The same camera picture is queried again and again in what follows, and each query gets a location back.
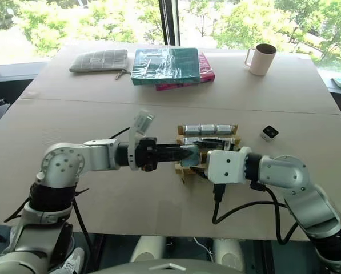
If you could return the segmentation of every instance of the teal book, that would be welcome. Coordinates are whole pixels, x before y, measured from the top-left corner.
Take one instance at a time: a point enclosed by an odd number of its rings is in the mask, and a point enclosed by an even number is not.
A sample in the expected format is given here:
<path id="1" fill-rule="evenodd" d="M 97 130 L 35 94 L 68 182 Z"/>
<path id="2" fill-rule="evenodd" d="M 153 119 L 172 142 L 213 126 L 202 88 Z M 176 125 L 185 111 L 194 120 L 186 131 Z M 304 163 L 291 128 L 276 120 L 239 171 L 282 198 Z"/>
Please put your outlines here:
<path id="1" fill-rule="evenodd" d="M 137 50 L 131 73 L 135 86 L 197 84 L 200 82 L 195 48 Z"/>

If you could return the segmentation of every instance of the robotic arm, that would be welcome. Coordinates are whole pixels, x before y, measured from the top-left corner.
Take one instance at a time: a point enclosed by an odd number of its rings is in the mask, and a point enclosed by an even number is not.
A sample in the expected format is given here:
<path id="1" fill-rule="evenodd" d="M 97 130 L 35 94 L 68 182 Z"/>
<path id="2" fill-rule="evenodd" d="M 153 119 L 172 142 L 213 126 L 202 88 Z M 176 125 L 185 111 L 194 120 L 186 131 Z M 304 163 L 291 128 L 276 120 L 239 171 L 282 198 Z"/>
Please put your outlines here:
<path id="1" fill-rule="evenodd" d="M 67 222 L 76 196 L 78 178 L 87 171 L 118 170 L 130 166 L 152 171 L 159 162 L 188 158 L 194 150 L 178 144 L 157 144 L 145 138 L 153 116 L 145 111 L 135 118 L 128 143 L 118 139 L 84 144 L 59 143 L 43 157 L 41 170 L 30 188 L 15 238 L 8 254 L 0 257 L 0 273 L 46 273 L 63 261 L 72 225 Z M 214 184 L 244 183 L 247 179 L 278 187 L 286 205 L 309 237 L 320 259 L 341 272 L 341 213 L 326 194 L 310 182 L 307 167 L 292 156 L 211 150 L 205 174 Z"/>
<path id="2" fill-rule="evenodd" d="M 206 166 L 205 173 L 214 184 L 248 179 L 277 187 L 321 261 L 331 271 L 341 272 L 341 213 L 325 192 L 311 183 L 301 160 L 288 155 L 273 159 L 243 147 L 239 152 L 208 152 Z"/>

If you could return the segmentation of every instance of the sneaker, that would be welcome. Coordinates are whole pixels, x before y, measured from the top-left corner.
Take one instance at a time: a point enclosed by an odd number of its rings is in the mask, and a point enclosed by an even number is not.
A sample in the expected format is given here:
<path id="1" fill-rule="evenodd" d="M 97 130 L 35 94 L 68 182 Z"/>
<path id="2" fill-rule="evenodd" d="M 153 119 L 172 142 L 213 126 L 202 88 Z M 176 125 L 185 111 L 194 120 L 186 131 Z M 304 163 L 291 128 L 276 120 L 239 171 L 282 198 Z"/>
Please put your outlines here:
<path id="1" fill-rule="evenodd" d="M 81 247 L 76 247 L 61 269 L 70 274 L 80 274 L 84 265 L 84 256 L 84 250 Z"/>

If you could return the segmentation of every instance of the mug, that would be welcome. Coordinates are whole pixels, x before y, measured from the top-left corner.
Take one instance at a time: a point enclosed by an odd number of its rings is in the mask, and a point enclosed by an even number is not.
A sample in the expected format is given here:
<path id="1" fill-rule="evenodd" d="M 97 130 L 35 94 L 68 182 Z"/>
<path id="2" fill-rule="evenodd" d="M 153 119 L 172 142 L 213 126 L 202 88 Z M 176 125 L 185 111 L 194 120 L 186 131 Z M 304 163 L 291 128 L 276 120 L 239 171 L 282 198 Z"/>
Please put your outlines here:
<path id="1" fill-rule="evenodd" d="M 249 53 L 254 50 L 254 56 L 252 57 L 251 63 L 247 63 Z M 258 44 L 256 48 L 248 49 L 248 53 L 245 59 L 245 65 L 250 67 L 249 71 L 257 76 L 264 76 L 267 74 L 269 67 L 272 64 L 273 58 L 277 49 L 269 44 Z"/>

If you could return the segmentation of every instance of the black wire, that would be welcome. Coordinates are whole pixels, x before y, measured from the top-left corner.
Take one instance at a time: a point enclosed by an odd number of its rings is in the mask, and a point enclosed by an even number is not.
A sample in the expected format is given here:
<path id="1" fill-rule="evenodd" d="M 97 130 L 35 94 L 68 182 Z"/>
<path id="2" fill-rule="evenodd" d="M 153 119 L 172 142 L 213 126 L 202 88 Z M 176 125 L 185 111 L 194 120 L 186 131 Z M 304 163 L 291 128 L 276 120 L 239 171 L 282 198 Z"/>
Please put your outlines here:
<path id="1" fill-rule="evenodd" d="M 227 213 L 225 213 L 224 215 L 222 215 L 221 217 L 219 217 L 219 218 L 217 219 L 219 203 L 216 202 L 216 203 L 215 203 L 215 209 L 214 209 L 214 215 L 213 215 L 213 217 L 212 217 L 212 223 L 213 223 L 213 224 L 218 224 L 218 223 L 224 221 L 224 219 L 226 219 L 226 218 L 229 217 L 230 215 L 232 215 L 232 214 L 238 212 L 239 210 L 242 210 L 242 209 L 247 208 L 247 207 L 255 206 L 255 205 L 257 205 L 257 204 L 275 204 L 275 203 L 272 202 L 272 201 L 255 201 L 255 202 L 243 204 L 243 205 L 240 205 L 239 207 L 236 207 L 236 208 L 234 208 L 234 209 L 228 211 Z M 285 204 L 281 204 L 281 203 L 278 203 L 278 206 L 287 208 Z"/>
<path id="2" fill-rule="evenodd" d="M 19 218 L 20 216 L 18 215 L 18 213 L 20 213 L 20 211 L 23 209 L 24 205 L 29 201 L 29 197 L 18 207 L 18 209 L 16 211 L 14 211 L 14 213 L 12 215 L 10 215 L 8 218 L 6 218 L 4 220 L 4 223 L 7 223 L 8 221 L 11 221 L 15 218 Z"/>
<path id="3" fill-rule="evenodd" d="M 282 236 L 280 234 L 280 213 L 279 213 L 279 207 L 277 206 L 278 200 L 277 197 L 274 195 L 273 191 L 270 188 L 266 187 L 266 191 L 269 193 L 269 195 L 272 197 L 272 200 L 274 202 L 274 211 L 275 211 L 275 233 L 277 236 L 277 242 L 280 245 L 285 245 L 290 240 L 292 234 L 295 232 L 298 223 L 294 223 L 294 225 L 290 228 L 288 231 L 286 237 L 282 239 Z"/>
<path id="4" fill-rule="evenodd" d="M 292 234 L 295 232 L 296 228 L 298 227 L 298 223 L 294 223 L 294 225 L 290 228 L 290 230 L 287 232 L 287 235 L 284 239 L 282 239 L 282 236 L 280 234 L 280 213 L 279 213 L 279 207 L 284 207 L 287 208 L 287 206 L 285 204 L 282 203 L 278 203 L 278 200 L 276 198 L 276 196 L 274 195 L 274 193 L 269 189 L 266 188 L 266 191 L 271 195 L 272 197 L 272 201 L 255 201 L 255 202 L 251 202 L 251 203 L 247 203 L 247 204 L 243 204 L 240 205 L 239 207 L 236 207 L 230 211 L 228 211 L 227 213 L 225 213 L 224 215 L 222 215 L 221 217 L 217 218 L 217 214 L 218 214 L 218 209 L 219 209 L 219 202 L 215 202 L 215 209 L 214 209 L 214 214 L 212 217 L 212 223 L 213 224 L 219 224 L 220 222 L 224 221 L 224 219 L 226 219 L 227 217 L 229 217 L 230 215 L 244 209 L 247 207 L 251 207 L 251 206 L 255 206 L 257 204 L 272 204 L 274 205 L 274 209 L 275 209 L 275 230 L 276 230 L 276 237 L 277 237 L 277 241 L 280 245 L 285 245 L 288 243 L 288 241 L 291 239 Z"/>
<path id="5" fill-rule="evenodd" d="M 86 227 L 84 225 L 83 219 L 81 218 L 79 207 L 78 207 L 77 201 L 75 199 L 73 200 L 73 207 L 74 207 L 75 214 L 76 214 L 76 216 L 78 218 L 80 228 L 81 228 L 81 230 L 82 230 L 82 232 L 84 234 L 84 237 L 85 237 L 85 240 L 86 240 L 86 244 L 88 245 L 88 249 L 89 249 L 89 253 L 90 253 L 89 254 L 89 260 L 90 260 L 91 264 L 93 265 L 93 268 L 96 269 L 97 266 L 95 265 L 95 262 L 94 262 L 94 259 L 93 259 L 93 256 L 94 256 L 93 245 L 92 245 L 92 243 L 90 241 L 88 231 L 86 230 Z"/>
<path id="6" fill-rule="evenodd" d="M 129 129 L 130 129 L 130 127 L 126 127 L 124 130 L 122 130 L 122 131 L 120 131 L 120 132 L 116 133 L 115 135 L 113 135 L 113 136 L 109 137 L 108 139 L 113 139 L 113 138 L 116 138 L 118 135 L 120 135 L 120 134 L 122 134 L 122 133 L 126 132 L 126 131 L 127 131 L 127 130 L 129 130 Z"/>

